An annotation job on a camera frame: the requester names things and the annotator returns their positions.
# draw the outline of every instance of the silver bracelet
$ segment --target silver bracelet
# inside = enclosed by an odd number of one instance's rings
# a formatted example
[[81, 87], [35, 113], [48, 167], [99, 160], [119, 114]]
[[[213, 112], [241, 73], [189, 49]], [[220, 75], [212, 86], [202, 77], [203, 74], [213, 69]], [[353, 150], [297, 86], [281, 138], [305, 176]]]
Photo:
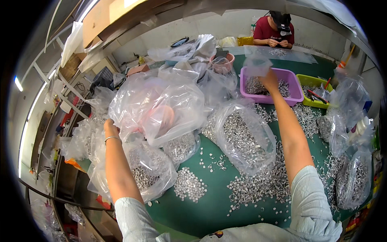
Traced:
[[107, 137], [107, 138], [105, 139], [105, 145], [106, 145], [106, 140], [108, 140], [108, 139], [110, 139], [110, 138], [116, 138], [116, 139], [118, 139], [118, 140], [121, 142], [121, 144], [122, 144], [122, 140], [121, 140], [119, 137], [116, 137], [116, 136], [109, 136], [109, 137]]

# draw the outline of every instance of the black cap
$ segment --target black cap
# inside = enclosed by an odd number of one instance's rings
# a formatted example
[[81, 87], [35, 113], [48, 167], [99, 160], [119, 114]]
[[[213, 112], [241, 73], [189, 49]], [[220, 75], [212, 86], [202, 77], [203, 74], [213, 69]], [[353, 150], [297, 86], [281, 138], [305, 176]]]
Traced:
[[270, 15], [273, 18], [274, 23], [277, 25], [278, 31], [290, 32], [290, 14], [282, 14], [278, 11], [270, 11]]

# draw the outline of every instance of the red t-shirt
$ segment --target red t-shirt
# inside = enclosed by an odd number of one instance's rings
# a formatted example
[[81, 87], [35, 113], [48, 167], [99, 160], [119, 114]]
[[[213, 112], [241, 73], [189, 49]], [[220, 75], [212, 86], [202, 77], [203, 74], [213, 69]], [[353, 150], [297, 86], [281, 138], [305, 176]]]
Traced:
[[287, 40], [290, 44], [294, 44], [294, 27], [290, 23], [290, 35], [285, 35], [282, 36], [279, 31], [273, 30], [272, 27], [270, 26], [267, 18], [269, 16], [264, 16], [260, 19], [258, 19], [256, 26], [255, 26], [255, 31], [254, 31], [254, 39], [275, 39], [278, 42], [281, 42], [282, 40]]

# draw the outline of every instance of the purple plastic basket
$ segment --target purple plastic basket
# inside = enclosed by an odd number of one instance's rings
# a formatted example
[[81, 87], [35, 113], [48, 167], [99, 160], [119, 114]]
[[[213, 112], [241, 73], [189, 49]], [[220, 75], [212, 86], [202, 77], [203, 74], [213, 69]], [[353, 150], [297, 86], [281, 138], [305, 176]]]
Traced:
[[[256, 103], [274, 104], [271, 96], [247, 94], [245, 92], [245, 83], [247, 80], [247, 76], [245, 75], [246, 68], [247, 67], [245, 66], [241, 69], [240, 90], [241, 90], [242, 96], [245, 98], [251, 98]], [[279, 69], [279, 68], [272, 68], [272, 69], [276, 73], [278, 79], [283, 79], [284, 81], [289, 83], [290, 98], [284, 98], [285, 101], [288, 103], [288, 105], [293, 107], [296, 103], [302, 102], [304, 100], [304, 95], [296, 75], [290, 70]]]

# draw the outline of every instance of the hand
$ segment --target hand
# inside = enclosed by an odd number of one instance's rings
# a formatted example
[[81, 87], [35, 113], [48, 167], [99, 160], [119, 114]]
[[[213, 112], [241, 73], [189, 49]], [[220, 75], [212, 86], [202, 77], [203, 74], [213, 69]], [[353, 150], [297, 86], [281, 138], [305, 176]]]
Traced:
[[108, 119], [105, 121], [105, 124], [103, 125], [103, 129], [105, 130], [105, 137], [109, 136], [115, 136], [119, 137], [120, 128], [114, 125], [113, 119]]
[[269, 72], [265, 77], [261, 77], [260, 81], [262, 85], [265, 86], [265, 88], [270, 92], [270, 95], [272, 95], [275, 92], [279, 92], [278, 90], [278, 78], [277, 75], [274, 73], [274, 71], [270, 68]]
[[278, 44], [279, 44], [279, 42], [278, 41], [276, 41], [275, 39], [267, 39], [267, 44], [270, 46], [270, 47], [276, 47]]
[[288, 45], [289, 45], [289, 43], [288, 43], [287, 40], [283, 40], [283, 41], [281, 41], [279, 44], [280, 44], [282, 47], [285, 47], [285, 48], [287, 48]]

